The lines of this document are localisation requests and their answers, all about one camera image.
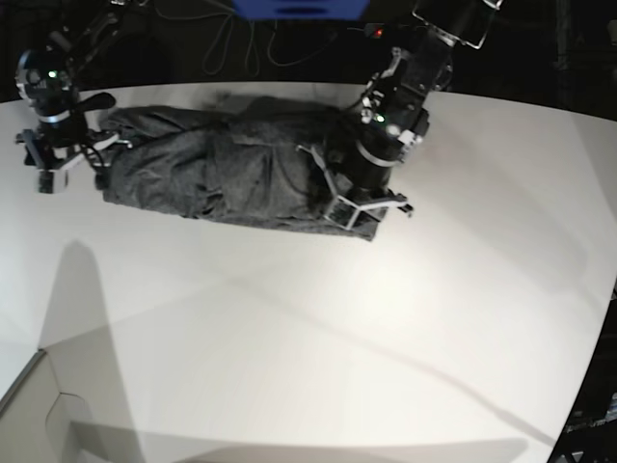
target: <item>white table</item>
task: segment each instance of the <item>white table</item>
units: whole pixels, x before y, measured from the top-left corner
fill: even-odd
[[[359,91],[113,93],[204,107]],[[369,244],[105,204],[85,165],[65,194],[37,195],[12,145],[34,117],[0,107],[0,316],[86,400],[85,447],[148,463],[544,463],[617,275],[617,124],[465,95],[429,109],[391,183],[416,216],[392,213]]]

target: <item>white tabletop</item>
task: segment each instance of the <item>white tabletop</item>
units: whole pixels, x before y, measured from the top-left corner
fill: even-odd
[[[202,108],[359,91],[113,93]],[[544,462],[617,275],[617,124],[465,95],[428,107],[391,183],[416,216],[367,243],[105,204],[85,165],[37,195],[12,145],[34,118],[5,104],[0,314],[48,347],[103,441],[148,463]]]

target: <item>dark gray garment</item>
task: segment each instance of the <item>dark gray garment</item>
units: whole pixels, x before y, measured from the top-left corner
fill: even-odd
[[[108,203],[186,218],[371,240],[378,224],[352,231],[323,219],[332,199],[323,173],[299,145],[321,147],[336,113],[242,116],[162,106],[120,109],[105,117],[134,148],[114,145]],[[337,179],[341,187],[345,178]]]

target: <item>gray cloth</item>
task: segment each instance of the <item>gray cloth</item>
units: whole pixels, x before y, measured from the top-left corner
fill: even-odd
[[[323,219],[332,199],[323,173],[299,145],[321,146],[333,112],[241,116],[151,106],[120,109],[104,130],[133,143],[105,151],[111,161],[108,203],[212,222],[358,236],[371,240],[378,224],[352,231]]]

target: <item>blue object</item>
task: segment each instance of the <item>blue object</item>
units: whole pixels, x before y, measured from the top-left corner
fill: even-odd
[[[235,0],[247,19],[357,20],[369,0]]]

